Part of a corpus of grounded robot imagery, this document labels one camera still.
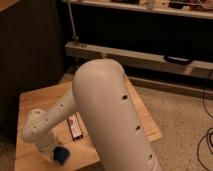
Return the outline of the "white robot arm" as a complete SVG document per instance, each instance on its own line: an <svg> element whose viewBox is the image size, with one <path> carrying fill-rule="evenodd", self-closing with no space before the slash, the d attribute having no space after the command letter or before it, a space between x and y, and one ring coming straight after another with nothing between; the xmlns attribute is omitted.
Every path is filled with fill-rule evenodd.
<svg viewBox="0 0 213 171"><path fill-rule="evenodd" d="M162 171L125 84L122 65L95 59L76 71L72 87L49 110L33 109L22 138L43 153L57 148L53 128L79 113L105 171Z"/></svg>

